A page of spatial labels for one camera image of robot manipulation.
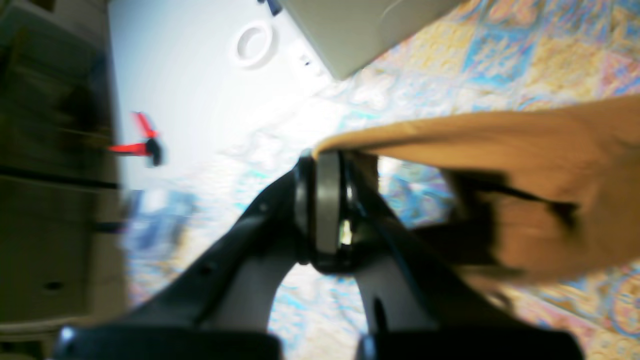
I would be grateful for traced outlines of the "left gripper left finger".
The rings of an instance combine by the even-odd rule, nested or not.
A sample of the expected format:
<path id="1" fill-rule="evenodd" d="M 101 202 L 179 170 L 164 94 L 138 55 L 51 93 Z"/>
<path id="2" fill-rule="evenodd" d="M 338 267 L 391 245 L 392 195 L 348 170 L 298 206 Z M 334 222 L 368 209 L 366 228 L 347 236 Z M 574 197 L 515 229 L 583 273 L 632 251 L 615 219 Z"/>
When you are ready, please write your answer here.
<path id="1" fill-rule="evenodd" d="M 172 284 L 117 321 L 139 328 L 259 332 L 295 264 L 331 269 L 341 248 L 343 157 L 304 153 Z"/>

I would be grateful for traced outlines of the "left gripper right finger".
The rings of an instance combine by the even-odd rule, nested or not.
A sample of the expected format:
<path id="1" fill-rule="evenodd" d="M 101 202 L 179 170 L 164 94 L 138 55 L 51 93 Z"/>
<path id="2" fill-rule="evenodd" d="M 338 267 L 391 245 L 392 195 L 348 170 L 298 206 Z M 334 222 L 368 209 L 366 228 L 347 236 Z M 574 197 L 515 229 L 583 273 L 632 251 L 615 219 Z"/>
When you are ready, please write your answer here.
<path id="1" fill-rule="evenodd" d="M 526 333 L 530 326 L 491 304 L 455 271 L 439 246 L 468 251 L 494 239 L 493 210 L 446 173 L 455 207 L 448 222 L 406 228 L 377 190 L 376 159 L 342 155 L 350 210 L 356 215 L 354 272 L 375 333 Z"/>

